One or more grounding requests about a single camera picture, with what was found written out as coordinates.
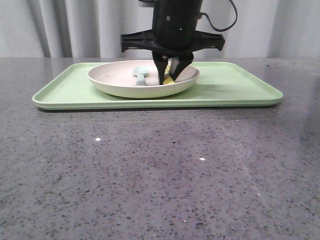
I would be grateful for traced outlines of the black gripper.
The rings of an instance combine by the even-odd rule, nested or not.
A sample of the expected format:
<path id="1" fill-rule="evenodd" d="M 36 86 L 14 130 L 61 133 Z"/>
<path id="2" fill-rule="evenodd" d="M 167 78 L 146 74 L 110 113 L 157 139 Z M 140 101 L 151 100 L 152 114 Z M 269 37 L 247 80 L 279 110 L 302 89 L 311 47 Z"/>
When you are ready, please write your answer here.
<path id="1" fill-rule="evenodd" d="M 122 34 L 121 51 L 152 51 L 160 85 L 165 80 L 167 56 L 175 56 L 169 68 L 169 75 L 175 81 L 193 62 L 193 52 L 203 49 L 221 51 L 224 47 L 225 39 L 221 34 L 196 30 L 202 3 L 201 0 L 140 0 L 141 7 L 153 8 L 151 29 Z"/>

